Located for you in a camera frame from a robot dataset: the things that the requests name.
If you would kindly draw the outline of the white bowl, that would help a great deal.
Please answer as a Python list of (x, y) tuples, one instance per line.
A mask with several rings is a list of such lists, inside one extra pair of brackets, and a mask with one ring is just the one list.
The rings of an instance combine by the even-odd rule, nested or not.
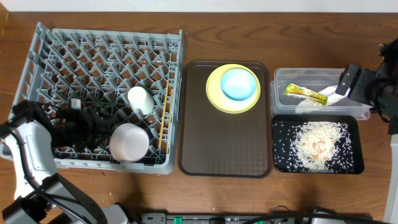
[(136, 162), (149, 150), (149, 136), (135, 124), (118, 126), (111, 135), (109, 151), (119, 162)]

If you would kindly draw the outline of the white cup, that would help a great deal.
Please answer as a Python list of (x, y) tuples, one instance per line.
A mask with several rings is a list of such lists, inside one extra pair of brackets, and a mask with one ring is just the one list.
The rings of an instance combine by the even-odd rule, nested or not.
[(141, 112), (143, 115), (149, 114), (154, 109), (154, 100), (151, 95), (141, 86), (132, 87), (127, 98), (133, 112)]

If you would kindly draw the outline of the white napkin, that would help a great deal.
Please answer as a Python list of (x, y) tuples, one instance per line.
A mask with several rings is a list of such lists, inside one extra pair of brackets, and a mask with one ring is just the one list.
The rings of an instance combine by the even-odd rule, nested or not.
[[(349, 89), (346, 91), (346, 93), (344, 95), (337, 94), (336, 89), (337, 89), (337, 86), (334, 85), (334, 86), (326, 87), (325, 89), (318, 92), (319, 94), (325, 95), (328, 97), (327, 103), (326, 103), (327, 106), (333, 105), (333, 104), (339, 102), (340, 100), (348, 97)], [(298, 104), (298, 106), (296, 107), (296, 110), (298, 111), (300, 109), (305, 109), (305, 108), (312, 109), (313, 107), (319, 107), (321, 105), (322, 105), (321, 103), (317, 103), (313, 100), (303, 100)]]

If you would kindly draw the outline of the yellow green snack wrapper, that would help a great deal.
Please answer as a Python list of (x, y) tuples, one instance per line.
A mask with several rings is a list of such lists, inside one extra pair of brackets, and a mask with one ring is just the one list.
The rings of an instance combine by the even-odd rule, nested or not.
[(312, 100), (314, 102), (320, 103), (323, 106), (325, 106), (328, 101), (327, 96), (322, 95), (313, 90), (310, 90), (308, 88), (298, 86), (293, 83), (288, 84), (287, 88), (284, 91), (284, 95), (295, 97), (295, 98), (303, 98), (306, 100)]

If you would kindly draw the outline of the light blue bowl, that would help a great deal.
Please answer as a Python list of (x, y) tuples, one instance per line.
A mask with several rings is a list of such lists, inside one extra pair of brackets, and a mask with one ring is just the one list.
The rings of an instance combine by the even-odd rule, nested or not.
[(228, 70), (220, 83), (221, 91), (231, 100), (244, 101), (255, 93), (256, 79), (247, 70), (234, 68)]

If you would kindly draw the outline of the yellow plate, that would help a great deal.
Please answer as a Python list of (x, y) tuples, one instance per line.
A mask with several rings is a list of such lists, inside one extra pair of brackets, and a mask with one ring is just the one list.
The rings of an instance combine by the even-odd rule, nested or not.
[[(220, 87), (221, 77), (228, 71), (234, 68), (241, 68), (249, 71), (254, 78), (256, 79), (257, 89), (255, 93), (247, 100), (244, 101), (234, 101), (229, 99), (222, 91)], [(261, 94), (261, 85), (259, 83), (258, 77), (255, 73), (249, 68), (239, 65), (236, 63), (230, 63), (226, 65), (222, 65), (215, 70), (213, 70), (207, 81), (206, 81), (206, 95), (210, 101), (210, 103), (217, 108), (218, 110), (231, 113), (238, 114), (243, 113), (250, 110), (258, 101)]]

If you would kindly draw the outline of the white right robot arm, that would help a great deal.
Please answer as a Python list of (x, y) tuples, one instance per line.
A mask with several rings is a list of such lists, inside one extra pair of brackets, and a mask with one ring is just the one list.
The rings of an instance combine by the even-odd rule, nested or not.
[(340, 75), (335, 93), (372, 106), (389, 124), (392, 168), (384, 221), (397, 223), (397, 40), (381, 44), (379, 56), (382, 62), (376, 71), (348, 65)]

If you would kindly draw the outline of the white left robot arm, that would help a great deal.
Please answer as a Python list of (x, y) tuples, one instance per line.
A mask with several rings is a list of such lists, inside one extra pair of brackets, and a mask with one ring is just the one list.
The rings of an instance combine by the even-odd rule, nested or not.
[(52, 223), (133, 223), (120, 204), (100, 207), (89, 195), (58, 173), (53, 149), (81, 147), (94, 150), (107, 137), (114, 119), (83, 108), (70, 100), (56, 108), (48, 103), (24, 100), (13, 106), (13, 117), (1, 125), (1, 139), (11, 150), (16, 172), (14, 202), (2, 211), (6, 223), (40, 223), (48, 211), (62, 213)]

